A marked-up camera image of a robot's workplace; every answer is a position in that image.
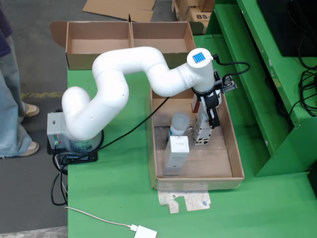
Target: sneaker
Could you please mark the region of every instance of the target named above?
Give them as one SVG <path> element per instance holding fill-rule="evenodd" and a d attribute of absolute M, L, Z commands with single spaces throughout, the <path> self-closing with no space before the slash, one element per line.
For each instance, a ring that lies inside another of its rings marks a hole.
<path fill-rule="evenodd" d="M 36 152 L 38 152 L 40 149 L 40 145 L 37 142 L 32 141 L 31 144 L 29 145 L 28 149 L 21 155 L 18 155 L 19 157 L 22 156 L 29 156 L 33 155 Z"/>
<path fill-rule="evenodd" d="M 25 117 L 30 118 L 36 116 L 40 112 L 39 107 L 32 105 L 32 104 L 26 104 L 26 112 Z"/>

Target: black computer monitor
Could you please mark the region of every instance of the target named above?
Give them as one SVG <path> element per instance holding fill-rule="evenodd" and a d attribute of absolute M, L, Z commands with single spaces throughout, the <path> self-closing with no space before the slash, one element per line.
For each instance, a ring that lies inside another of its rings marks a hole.
<path fill-rule="evenodd" d="M 317 56 L 317 0 L 258 0 L 261 12 L 283 56 Z"/>

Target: blue led panel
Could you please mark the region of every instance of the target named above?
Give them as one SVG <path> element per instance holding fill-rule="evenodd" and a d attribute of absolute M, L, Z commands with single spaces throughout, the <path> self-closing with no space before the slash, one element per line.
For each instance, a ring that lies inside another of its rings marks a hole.
<path fill-rule="evenodd" d="M 205 60 L 206 58 L 205 58 L 205 56 L 203 55 L 203 53 L 200 52 L 200 53 L 194 55 L 194 56 L 193 56 L 193 59 L 194 59 L 195 63 L 199 63 L 199 62 Z"/>

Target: green workbench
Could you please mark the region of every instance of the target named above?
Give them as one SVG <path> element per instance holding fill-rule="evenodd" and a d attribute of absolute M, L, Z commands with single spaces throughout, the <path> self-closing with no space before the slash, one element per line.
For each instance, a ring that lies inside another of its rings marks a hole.
<path fill-rule="evenodd" d="M 255 158 L 257 176 L 309 170 L 317 159 L 317 117 L 310 116 L 297 104 L 291 114 L 295 128 L 289 133 L 287 120 L 277 112 L 274 94 L 265 83 L 269 74 L 290 112 L 300 99 L 298 83 L 306 69 L 297 57 L 281 55 L 257 0 L 216 0 L 207 34 L 223 35 L 232 59 L 251 64 L 251 69 L 239 80 L 268 152 Z M 317 64 L 317 58 L 303 60 L 308 65 Z M 241 71 L 244 67 L 237 65 L 236 69 Z M 316 90 L 312 88 L 304 97 L 314 93 Z M 315 105 L 316 98 L 306 102 Z"/>
<path fill-rule="evenodd" d="M 197 47 L 218 53 L 223 62 L 232 58 L 223 35 L 195 37 Z M 220 75 L 235 70 L 214 62 Z M 144 73 L 126 76 L 130 96 L 124 110 L 105 127 L 105 142 L 129 131 L 146 116 L 149 83 Z M 158 231 L 160 238 L 310 238 L 317 234 L 317 200 L 305 173 L 260 177 L 259 159 L 269 156 L 239 78 L 236 90 L 226 94 L 234 125 L 245 181 L 235 190 L 210 191 L 211 208 L 187 212 L 184 198 L 177 198 L 180 212 L 170 214 L 160 206 L 151 189 L 146 126 L 99 152 L 91 164 L 70 165 L 68 205 L 107 220 L 142 225 Z M 68 86 L 80 86 L 91 97 L 96 84 L 90 70 L 68 71 Z M 69 238 L 133 238 L 126 227 L 106 224 L 68 211 Z"/>

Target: white carton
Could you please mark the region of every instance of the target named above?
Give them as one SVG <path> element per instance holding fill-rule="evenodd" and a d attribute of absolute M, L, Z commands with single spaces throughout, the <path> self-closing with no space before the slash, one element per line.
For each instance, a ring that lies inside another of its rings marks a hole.
<path fill-rule="evenodd" d="M 187 136 L 170 136 L 165 150 L 164 176 L 179 175 L 189 154 Z"/>

